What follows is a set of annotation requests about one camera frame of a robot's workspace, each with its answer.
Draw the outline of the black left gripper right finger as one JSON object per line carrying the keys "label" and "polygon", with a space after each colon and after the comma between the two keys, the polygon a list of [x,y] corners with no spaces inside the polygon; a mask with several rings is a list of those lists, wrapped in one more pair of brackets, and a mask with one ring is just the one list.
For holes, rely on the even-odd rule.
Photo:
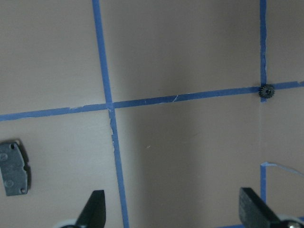
{"label": "black left gripper right finger", "polygon": [[252,188],[239,190],[238,215],[245,228],[278,228],[280,219]]}

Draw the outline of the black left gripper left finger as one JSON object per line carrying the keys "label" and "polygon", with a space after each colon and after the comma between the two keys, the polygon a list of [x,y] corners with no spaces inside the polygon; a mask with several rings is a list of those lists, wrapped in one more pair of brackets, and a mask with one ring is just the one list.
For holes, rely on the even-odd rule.
{"label": "black left gripper left finger", "polygon": [[77,228],[104,228],[106,206],[104,190],[94,190],[76,220]]}

